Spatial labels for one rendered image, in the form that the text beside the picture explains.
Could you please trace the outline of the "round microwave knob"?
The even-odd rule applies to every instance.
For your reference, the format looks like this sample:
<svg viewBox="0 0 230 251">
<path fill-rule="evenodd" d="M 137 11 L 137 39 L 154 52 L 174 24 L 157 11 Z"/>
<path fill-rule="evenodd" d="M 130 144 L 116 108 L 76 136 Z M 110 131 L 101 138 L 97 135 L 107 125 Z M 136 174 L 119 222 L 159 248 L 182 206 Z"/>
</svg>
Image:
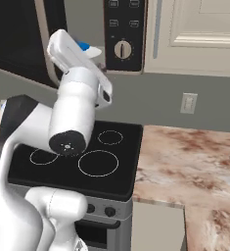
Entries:
<svg viewBox="0 0 230 251">
<path fill-rule="evenodd" d="M 131 45 L 125 41 L 121 40 L 115 45 L 115 55 L 120 59 L 127 59 L 132 52 Z"/>
</svg>

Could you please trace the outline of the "black microwave door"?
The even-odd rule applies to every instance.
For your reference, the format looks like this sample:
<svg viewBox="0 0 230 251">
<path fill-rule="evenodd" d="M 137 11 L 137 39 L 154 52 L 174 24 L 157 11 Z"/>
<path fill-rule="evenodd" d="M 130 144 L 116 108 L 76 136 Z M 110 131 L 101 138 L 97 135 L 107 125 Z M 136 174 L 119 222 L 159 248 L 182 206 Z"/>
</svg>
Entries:
<svg viewBox="0 0 230 251">
<path fill-rule="evenodd" d="M 56 88 L 62 72 L 47 46 L 60 28 L 68 29 L 64 0 L 0 0 L 0 69 Z"/>
</svg>

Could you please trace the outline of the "black microwave oven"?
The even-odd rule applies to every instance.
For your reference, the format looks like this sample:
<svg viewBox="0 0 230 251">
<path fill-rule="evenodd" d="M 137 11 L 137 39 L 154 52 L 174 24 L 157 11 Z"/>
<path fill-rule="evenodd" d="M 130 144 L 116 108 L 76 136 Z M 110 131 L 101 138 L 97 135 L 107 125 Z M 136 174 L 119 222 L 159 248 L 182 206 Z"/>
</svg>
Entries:
<svg viewBox="0 0 230 251">
<path fill-rule="evenodd" d="M 142 73 L 147 0 L 65 0 L 65 7 L 69 34 L 100 48 L 95 61 L 109 74 Z M 132 47 L 127 59 L 115 55 L 121 40 Z"/>
</svg>

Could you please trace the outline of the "cream cupboard door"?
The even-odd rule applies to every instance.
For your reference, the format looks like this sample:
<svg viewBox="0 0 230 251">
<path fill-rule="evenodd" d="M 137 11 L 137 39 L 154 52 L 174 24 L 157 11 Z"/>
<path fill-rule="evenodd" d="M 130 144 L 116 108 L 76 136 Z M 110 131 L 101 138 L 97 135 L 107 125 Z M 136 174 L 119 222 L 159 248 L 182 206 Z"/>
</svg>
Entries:
<svg viewBox="0 0 230 251">
<path fill-rule="evenodd" d="M 230 0 L 162 0 L 154 59 L 157 1 L 148 1 L 144 71 L 230 77 Z"/>
</svg>

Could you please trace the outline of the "black oven door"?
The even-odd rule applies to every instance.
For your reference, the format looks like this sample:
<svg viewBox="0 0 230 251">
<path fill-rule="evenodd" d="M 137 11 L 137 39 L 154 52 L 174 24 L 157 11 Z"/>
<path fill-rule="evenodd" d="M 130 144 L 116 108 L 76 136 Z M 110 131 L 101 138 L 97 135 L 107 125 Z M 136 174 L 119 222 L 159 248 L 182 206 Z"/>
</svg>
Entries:
<svg viewBox="0 0 230 251">
<path fill-rule="evenodd" d="M 107 248 L 107 230 L 105 228 L 76 225 L 75 229 L 88 247 Z"/>
</svg>

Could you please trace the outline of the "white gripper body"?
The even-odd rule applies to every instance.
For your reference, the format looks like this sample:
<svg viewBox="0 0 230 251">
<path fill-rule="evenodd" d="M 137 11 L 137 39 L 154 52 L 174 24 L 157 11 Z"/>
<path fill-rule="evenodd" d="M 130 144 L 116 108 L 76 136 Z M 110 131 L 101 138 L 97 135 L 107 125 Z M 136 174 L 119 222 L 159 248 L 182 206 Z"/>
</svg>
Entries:
<svg viewBox="0 0 230 251">
<path fill-rule="evenodd" d="M 66 73 L 73 67 L 84 67 L 96 75 L 103 86 L 111 83 L 103 72 L 89 59 L 73 38 L 64 30 L 54 32 L 48 43 L 47 53 L 50 60 L 63 72 Z"/>
</svg>

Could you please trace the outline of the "white wall socket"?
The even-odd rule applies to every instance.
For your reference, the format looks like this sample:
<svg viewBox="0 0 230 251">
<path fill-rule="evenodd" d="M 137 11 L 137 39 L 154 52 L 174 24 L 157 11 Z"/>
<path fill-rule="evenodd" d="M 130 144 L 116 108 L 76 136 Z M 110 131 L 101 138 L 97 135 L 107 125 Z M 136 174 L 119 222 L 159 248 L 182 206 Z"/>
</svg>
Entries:
<svg viewBox="0 0 230 251">
<path fill-rule="evenodd" d="M 180 108 L 181 114 L 194 114 L 198 94 L 197 93 L 184 93 L 182 96 L 182 103 Z"/>
</svg>

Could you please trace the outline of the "black hob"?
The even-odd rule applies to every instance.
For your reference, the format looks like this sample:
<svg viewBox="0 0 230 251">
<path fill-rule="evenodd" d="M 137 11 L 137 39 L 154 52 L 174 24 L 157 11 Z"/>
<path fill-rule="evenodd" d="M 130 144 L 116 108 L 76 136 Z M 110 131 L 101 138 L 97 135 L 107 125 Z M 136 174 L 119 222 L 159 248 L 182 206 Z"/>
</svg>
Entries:
<svg viewBox="0 0 230 251">
<path fill-rule="evenodd" d="M 8 180 L 126 201 L 133 192 L 142 134 L 141 125 L 97 121 L 88 148 L 79 156 L 57 156 L 20 145 Z"/>
</svg>

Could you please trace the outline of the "grey counter cupboard front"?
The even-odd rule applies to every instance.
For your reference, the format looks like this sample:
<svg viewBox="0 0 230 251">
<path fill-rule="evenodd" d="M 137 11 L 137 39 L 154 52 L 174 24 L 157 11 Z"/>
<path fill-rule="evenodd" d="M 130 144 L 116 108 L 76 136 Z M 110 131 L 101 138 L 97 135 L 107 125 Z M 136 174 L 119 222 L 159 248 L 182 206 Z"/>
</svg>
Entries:
<svg viewBox="0 0 230 251">
<path fill-rule="evenodd" d="M 131 251 L 187 251 L 184 211 L 134 202 Z"/>
</svg>

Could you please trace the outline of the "grey oven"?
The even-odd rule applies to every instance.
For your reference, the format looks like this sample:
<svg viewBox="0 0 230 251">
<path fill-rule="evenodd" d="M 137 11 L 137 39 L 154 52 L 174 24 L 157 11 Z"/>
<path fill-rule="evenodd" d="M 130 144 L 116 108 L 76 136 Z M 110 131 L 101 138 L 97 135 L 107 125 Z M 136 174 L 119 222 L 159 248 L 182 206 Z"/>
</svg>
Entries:
<svg viewBox="0 0 230 251">
<path fill-rule="evenodd" d="M 44 229 L 37 251 L 130 251 L 132 230 L 132 191 L 119 185 L 98 184 L 87 188 L 73 185 L 43 184 L 41 182 L 13 181 L 11 186 L 30 202 L 42 216 Z M 88 214 L 88 204 L 95 212 Z M 108 217 L 106 207 L 115 208 Z M 88 220 L 114 224 L 107 229 L 107 248 L 88 247 L 79 237 L 75 222 Z"/>
</svg>

